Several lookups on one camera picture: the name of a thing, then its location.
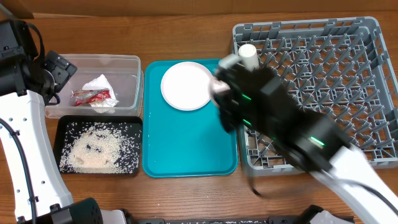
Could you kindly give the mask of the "red foil wrapper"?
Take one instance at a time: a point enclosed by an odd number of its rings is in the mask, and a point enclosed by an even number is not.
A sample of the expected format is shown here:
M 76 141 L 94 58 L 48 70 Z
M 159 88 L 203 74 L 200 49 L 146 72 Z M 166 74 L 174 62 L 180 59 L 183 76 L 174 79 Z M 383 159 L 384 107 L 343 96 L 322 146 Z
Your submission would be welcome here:
M 72 91 L 70 98 L 71 106 L 80 106 L 85 104 L 103 101 L 111 98 L 109 89 L 100 90 L 75 90 Z

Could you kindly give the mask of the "cream cup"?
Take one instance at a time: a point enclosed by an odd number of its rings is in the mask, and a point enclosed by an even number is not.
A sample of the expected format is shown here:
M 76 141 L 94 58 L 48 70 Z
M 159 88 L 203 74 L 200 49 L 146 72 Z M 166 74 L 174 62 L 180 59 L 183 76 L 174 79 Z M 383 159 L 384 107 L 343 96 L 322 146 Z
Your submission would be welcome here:
M 244 44 L 238 49 L 238 55 L 243 61 L 246 70 L 253 71 L 259 68 L 257 49 L 252 44 Z

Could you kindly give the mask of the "white napkin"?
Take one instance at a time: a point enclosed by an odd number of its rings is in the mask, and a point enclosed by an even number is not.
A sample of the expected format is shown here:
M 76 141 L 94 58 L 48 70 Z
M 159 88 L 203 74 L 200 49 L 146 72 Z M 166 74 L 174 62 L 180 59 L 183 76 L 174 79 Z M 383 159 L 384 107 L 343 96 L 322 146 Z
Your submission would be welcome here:
M 97 113 L 113 114 L 115 112 L 114 107 L 119 101 L 116 99 L 112 86 L 103 74 L 84 84 L 82 90 L 90 91 L 91 97 L 86 104 L 94 107 Z

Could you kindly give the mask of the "large pink plate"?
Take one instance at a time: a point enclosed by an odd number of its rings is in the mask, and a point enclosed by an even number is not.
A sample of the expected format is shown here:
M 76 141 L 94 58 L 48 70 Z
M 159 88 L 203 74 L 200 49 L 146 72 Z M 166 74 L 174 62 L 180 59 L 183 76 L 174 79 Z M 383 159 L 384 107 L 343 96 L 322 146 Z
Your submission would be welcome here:
M 160 90 L 164 100 L 173 108 L 193 111 L 210 101 L 209 69 L 196 62 L 180 62 L 171 66 L 162 77 Z

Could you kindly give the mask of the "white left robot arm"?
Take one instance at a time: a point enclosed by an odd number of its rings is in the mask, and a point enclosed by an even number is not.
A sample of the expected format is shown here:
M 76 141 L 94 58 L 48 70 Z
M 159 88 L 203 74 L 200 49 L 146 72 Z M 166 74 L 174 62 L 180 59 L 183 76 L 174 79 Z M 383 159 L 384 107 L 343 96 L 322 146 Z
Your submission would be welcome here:
M 45 106 L 77 71 L 36 46 L 36 26 L 1 21 L 1 143 L 11 174 L 18 223 L 130 223 L 124 210 L 102 210 L 93 198 L 74 202 L 57 166 Z

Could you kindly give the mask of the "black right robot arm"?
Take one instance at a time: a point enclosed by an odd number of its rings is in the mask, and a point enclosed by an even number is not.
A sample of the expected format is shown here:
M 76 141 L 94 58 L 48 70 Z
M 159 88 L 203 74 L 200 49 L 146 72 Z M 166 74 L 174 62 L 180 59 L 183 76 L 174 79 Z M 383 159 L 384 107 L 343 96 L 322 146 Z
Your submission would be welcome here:
M 327 186 L 364 223 L 397 223 L 397 196 L 327 115 L 301 110 L 278 75 L 263 67 L 218 67 L 211 92 L 227 132 L 245 125 L 273 140 L 292 166 Z

